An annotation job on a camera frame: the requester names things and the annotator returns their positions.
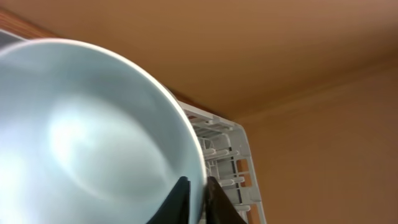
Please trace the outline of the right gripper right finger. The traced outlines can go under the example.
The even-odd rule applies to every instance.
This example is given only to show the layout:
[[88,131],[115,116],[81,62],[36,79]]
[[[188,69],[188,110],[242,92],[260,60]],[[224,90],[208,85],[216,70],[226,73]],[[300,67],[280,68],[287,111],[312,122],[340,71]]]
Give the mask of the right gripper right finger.
[[246,224],[212,176],[207,177],[205,209],[207,224]]

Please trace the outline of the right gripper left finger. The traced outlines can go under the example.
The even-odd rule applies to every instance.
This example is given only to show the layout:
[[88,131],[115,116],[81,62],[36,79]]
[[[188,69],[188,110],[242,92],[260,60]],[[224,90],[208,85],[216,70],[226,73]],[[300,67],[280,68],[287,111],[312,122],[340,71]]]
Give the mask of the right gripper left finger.
[[190,181],[180,177],[155,215],[147,224],[188,224],[190,216]]

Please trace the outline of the light blue bowl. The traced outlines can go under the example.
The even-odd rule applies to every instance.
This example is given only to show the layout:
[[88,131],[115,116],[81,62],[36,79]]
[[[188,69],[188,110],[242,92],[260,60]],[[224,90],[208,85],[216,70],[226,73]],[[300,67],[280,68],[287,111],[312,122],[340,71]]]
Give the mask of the light blue bowl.
[[197,223],[200,144],[141,67],[76,40],[1,49],[2,223],[147,223],[183,176]]

